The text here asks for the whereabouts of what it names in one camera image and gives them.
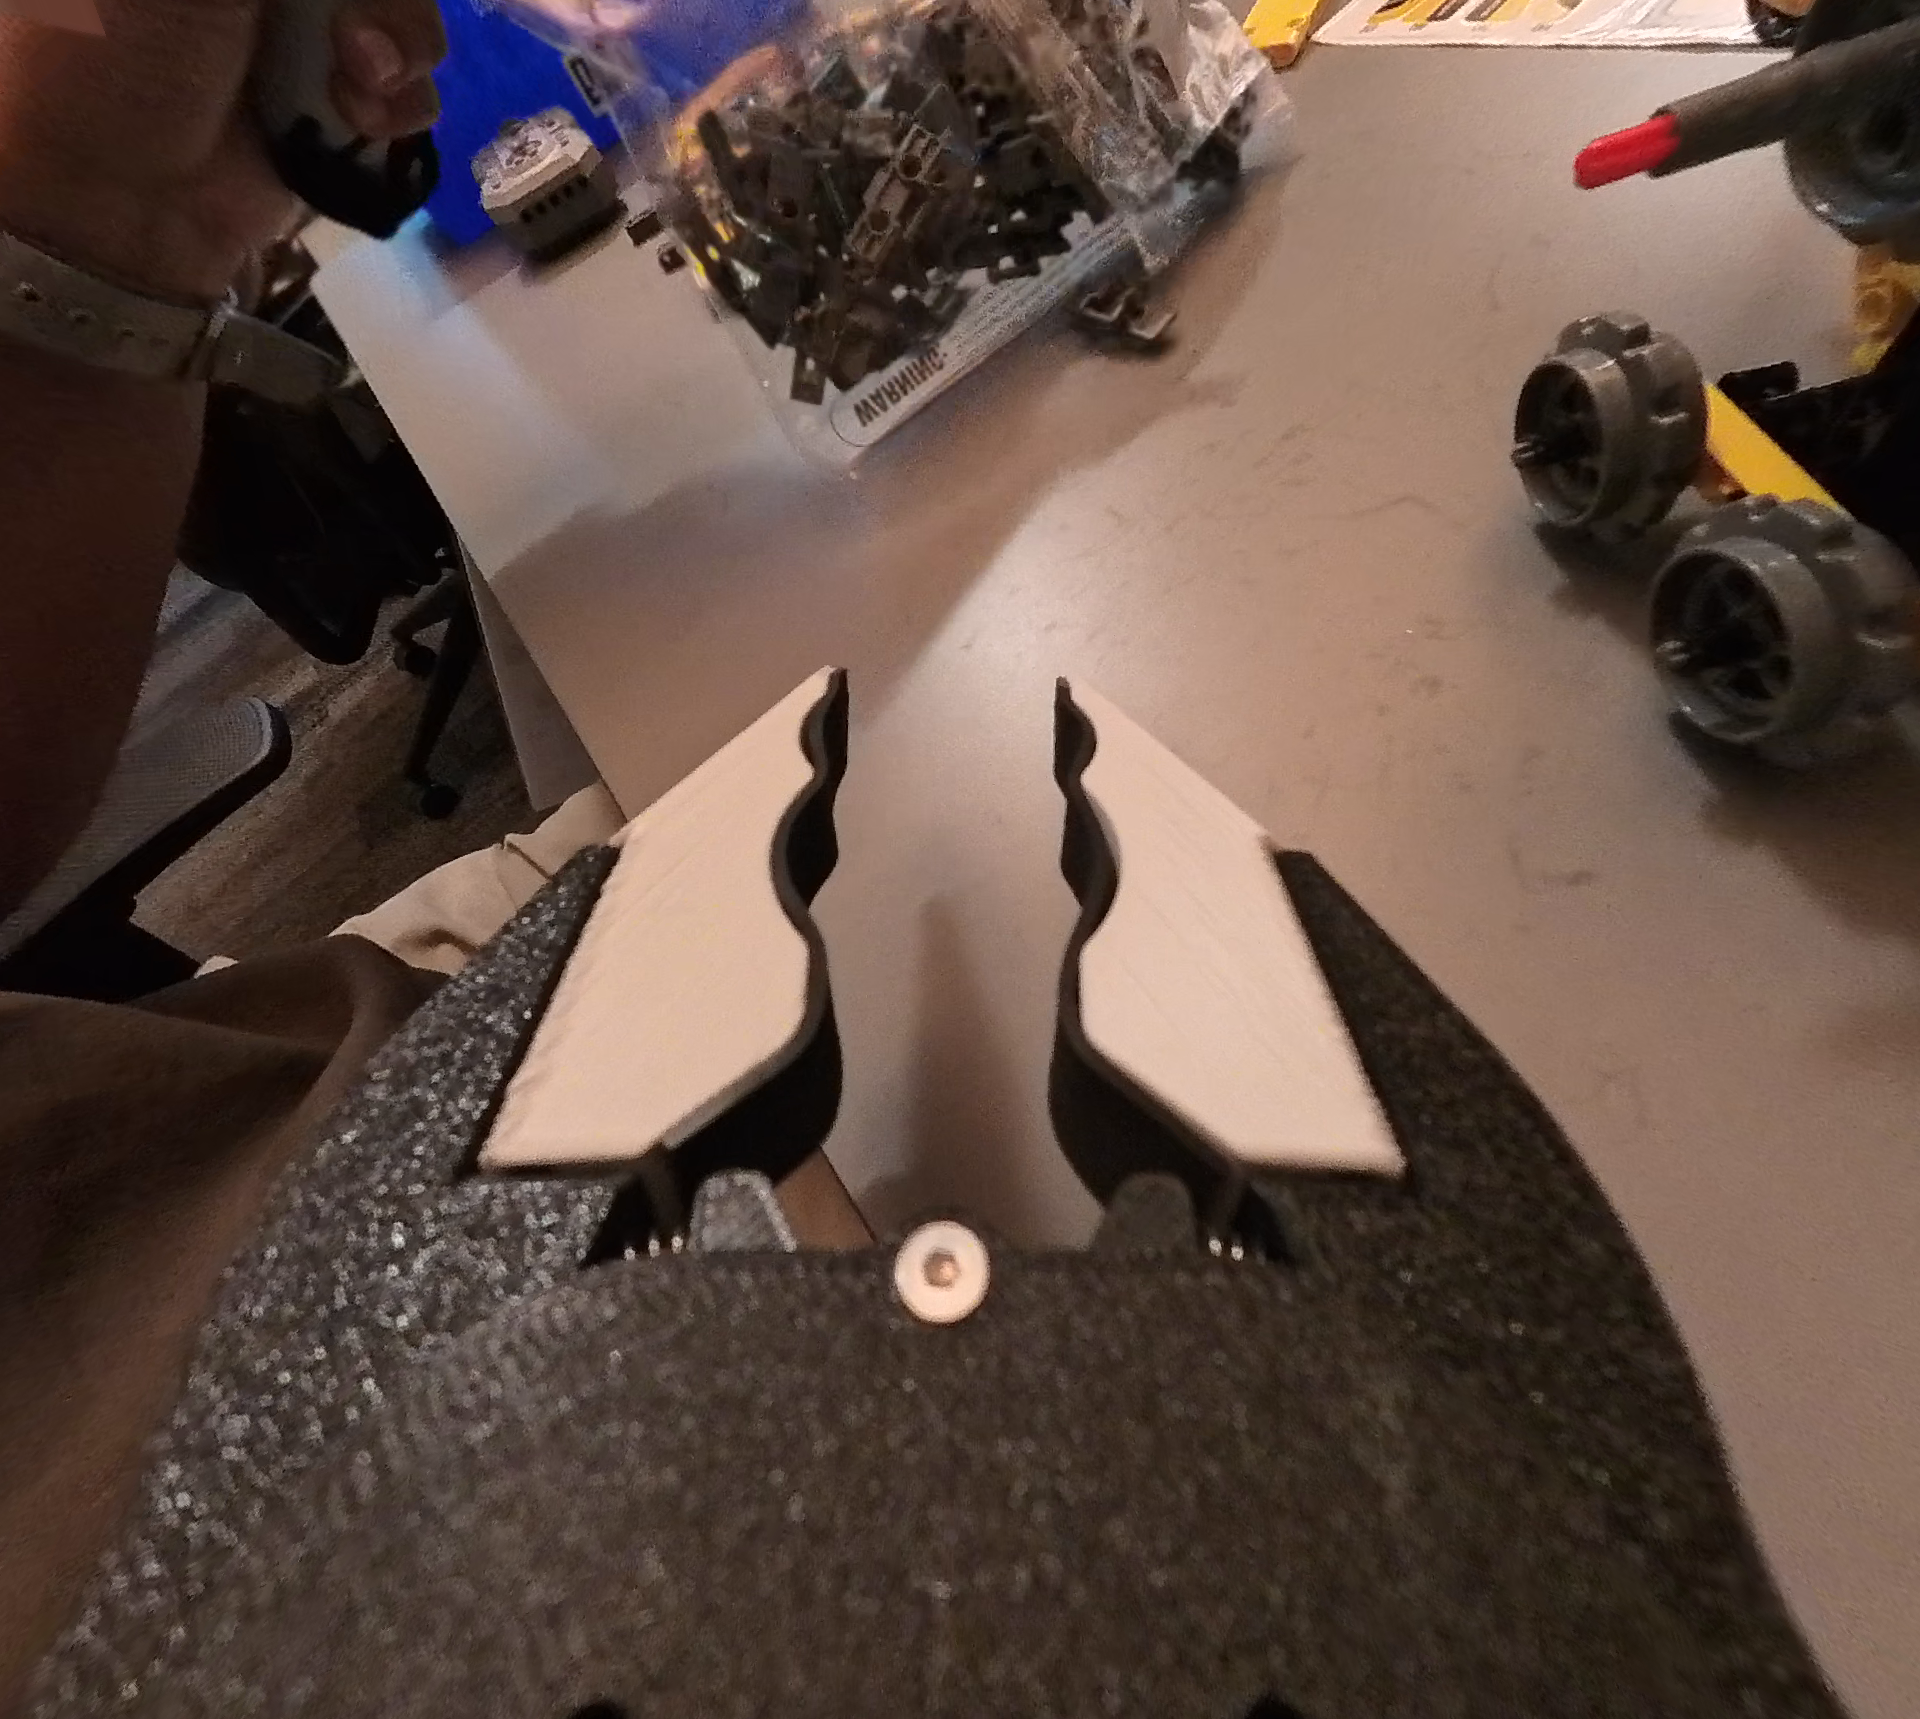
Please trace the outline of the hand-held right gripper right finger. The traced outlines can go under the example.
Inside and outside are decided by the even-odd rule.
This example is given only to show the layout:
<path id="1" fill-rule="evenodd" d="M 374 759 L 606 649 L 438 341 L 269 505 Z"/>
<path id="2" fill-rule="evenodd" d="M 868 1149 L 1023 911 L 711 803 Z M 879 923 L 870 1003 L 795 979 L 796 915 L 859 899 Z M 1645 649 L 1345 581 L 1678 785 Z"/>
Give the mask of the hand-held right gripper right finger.
<path id="1" fill-rule="evenodd" d="M 1170 1179 L 1215 1251 L 1280 1251 L 1293 1185 L 1398 1191 L 1406 1153 L 1273 835 L 1097 687 L 1055 687 L 1063 875 L 1050 1121 L 1117 1209 Z"/>

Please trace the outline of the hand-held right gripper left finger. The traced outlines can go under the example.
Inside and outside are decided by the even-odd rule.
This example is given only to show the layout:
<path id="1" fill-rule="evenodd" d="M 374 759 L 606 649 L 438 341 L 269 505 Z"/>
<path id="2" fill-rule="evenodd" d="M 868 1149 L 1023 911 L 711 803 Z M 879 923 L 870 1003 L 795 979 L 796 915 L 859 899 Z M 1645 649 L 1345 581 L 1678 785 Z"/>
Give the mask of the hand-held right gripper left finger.
<path id="1" fill-rule="evenodd" d="M 845 1093 L 813 903 L 839 865 L 850 677 L 807 675 L 613 841 L 532 1035 L 479 1135 L 488 1177 L 626 1179 L 651 1233 L 702 1187 L 781 1187 Z"/>

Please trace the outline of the clear bag of grey parts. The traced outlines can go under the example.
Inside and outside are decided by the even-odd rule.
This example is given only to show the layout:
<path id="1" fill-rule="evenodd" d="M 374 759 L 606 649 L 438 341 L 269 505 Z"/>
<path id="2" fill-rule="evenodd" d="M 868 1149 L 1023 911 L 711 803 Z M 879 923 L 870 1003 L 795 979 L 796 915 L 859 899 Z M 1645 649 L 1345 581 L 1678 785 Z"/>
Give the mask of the clear bag of grey parts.
<path id="1" fill-rule="evenodd" d="M 1289 106 L 1219 0 L 502 0 L 589 66 L 795 443 L 853 455 L 1164 275 Z"/>

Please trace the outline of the yellow toy brick vehicle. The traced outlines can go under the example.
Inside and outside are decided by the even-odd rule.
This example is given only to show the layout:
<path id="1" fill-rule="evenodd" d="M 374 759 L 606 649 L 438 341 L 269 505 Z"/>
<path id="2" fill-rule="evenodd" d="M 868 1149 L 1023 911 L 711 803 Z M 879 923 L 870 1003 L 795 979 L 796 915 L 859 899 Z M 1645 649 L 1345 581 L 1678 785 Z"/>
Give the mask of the yellow toy brick vehicle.
<path id="1" fill-rule="evenodd" d="M 1799 203 L 1856 249 L 1855 367 L 1711 381 L 1647 319 L 1562 327 L 1515 405 L 1536 529 L 1608 551 L 1685 495 L 1647 593 L 1671 711 L 1777 765 L 1868 745 L 1917 695 L 1918 0 L 1747 0 L 1779 62 L 1659 108 L 1574 159 L 1593 191 L 1782 147 Z"/>

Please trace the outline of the person's left hand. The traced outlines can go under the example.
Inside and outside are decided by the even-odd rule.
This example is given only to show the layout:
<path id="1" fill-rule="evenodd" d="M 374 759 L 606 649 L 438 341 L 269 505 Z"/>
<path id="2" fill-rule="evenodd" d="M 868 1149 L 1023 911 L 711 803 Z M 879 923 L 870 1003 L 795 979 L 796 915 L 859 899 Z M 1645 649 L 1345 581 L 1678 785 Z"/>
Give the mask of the person's left hand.
<path id="1" fill-rule="evenodd" d="M 94 4 L 102 36 L 5 18 L 5 231 L 212 303 L 295 211 L 249 102 L 264 0 Z"/>

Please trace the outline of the blue plastic bin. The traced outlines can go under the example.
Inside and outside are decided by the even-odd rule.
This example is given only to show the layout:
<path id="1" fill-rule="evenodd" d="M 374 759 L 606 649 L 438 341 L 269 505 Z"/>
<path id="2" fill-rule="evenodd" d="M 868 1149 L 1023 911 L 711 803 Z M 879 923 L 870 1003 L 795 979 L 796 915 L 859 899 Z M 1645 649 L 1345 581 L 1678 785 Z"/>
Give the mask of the blue plastic bin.
<path id="1" fill-rule="evenodd" d="M 435 70 L 440 179 L 427 201 L 427 215 L 445 239 L 469 245 L 495 227 L 479 193 L 472 157 L 517 114 L 517 28 L 480 0 L 435 4 L 445 26 L 445 58 Z"/>

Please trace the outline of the person's tan trousers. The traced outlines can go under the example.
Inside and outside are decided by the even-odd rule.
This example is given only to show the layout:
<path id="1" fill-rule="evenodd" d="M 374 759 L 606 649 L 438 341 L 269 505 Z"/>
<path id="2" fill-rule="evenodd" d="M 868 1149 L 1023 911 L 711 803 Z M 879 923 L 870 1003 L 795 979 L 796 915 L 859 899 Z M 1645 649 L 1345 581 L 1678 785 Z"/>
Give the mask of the person's tan trousers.
<path id="1" fill-rule="evenodd" d="M 531 831 L 464 853 L 396 891 L 334 935 L 367 939 L 390 957 L 458 973 L 585 849 L 613 841 L 626 817 L 603 785 L 566 797 Z"/>

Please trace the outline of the grey toy motor block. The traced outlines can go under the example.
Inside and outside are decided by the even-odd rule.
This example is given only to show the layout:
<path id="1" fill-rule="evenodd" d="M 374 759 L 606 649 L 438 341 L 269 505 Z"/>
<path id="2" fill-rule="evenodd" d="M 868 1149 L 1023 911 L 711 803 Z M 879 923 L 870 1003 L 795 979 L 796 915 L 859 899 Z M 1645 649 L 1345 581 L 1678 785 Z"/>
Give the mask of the grey toy motor block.
<path id="1" fill-rule="evenodd" d="M 491 223 L 536 265 L 626 215 L 613 165 L 565 106 L 502 124 L 469 169 Z"/>

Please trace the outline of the silver wristwatch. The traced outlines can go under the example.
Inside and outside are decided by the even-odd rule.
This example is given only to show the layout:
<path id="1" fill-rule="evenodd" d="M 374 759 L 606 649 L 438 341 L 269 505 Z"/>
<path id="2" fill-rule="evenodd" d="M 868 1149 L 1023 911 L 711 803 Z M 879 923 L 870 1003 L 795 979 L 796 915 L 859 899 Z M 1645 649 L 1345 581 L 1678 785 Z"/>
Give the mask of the silver wristwatch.
<path id="1" fill-rule="evenodd" d="M 319 405 L 350 375 L 342 357 L 227 297 L 135 291 L 15 233 L 2 233 L 2 339 L 90 371 L 240 389 L 286 407 Z"/>

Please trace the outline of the black office chair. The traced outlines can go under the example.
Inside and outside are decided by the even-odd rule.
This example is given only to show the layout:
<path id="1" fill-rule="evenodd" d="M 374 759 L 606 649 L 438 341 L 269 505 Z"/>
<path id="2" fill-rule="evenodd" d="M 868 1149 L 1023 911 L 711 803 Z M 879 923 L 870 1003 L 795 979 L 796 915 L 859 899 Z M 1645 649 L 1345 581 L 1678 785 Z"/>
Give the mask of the black office chair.
<path id="1" fill-rule="evenodd" d="M 454 529 L 363 381 L 307 407 L 211 387 L 181 561 L 327 667 L 384 641 L 427 683 L 402 781 L 427 819 L 461 805 L 437 753 L 483 627 Z"/>

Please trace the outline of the grey mesh office chair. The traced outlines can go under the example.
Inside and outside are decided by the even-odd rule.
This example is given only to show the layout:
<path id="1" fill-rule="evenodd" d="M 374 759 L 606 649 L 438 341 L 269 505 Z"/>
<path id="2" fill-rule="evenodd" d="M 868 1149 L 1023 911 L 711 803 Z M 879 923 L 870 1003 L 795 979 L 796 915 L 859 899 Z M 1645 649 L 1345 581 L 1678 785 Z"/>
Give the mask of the grey mesh office chair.
<path id="1" fill-rule="evenodd" d="M 188 979 L 197 959 L 137 921 L 139 899 L 291 759 L 291 725 L 263 697 L 133 731 L 79 837 L 5 919 L 5 993 L 125 1003 Z"/>

